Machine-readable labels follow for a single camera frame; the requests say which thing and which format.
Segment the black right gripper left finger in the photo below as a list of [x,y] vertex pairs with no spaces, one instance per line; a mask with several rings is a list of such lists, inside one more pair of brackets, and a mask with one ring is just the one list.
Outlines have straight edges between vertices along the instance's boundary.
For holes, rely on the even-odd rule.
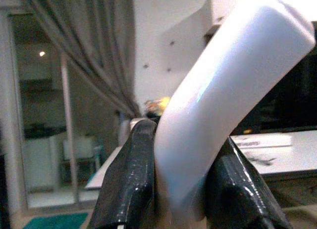
[[154,138],[157,124],[139,121],[110,164],[88,228],[153,229],[155,226]]

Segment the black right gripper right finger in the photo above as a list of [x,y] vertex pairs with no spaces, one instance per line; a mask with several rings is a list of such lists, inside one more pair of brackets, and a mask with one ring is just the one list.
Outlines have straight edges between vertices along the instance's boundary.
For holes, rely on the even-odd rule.
[[292,225],[267,184],[228,137],[205,184],[209,229],[290,229]]

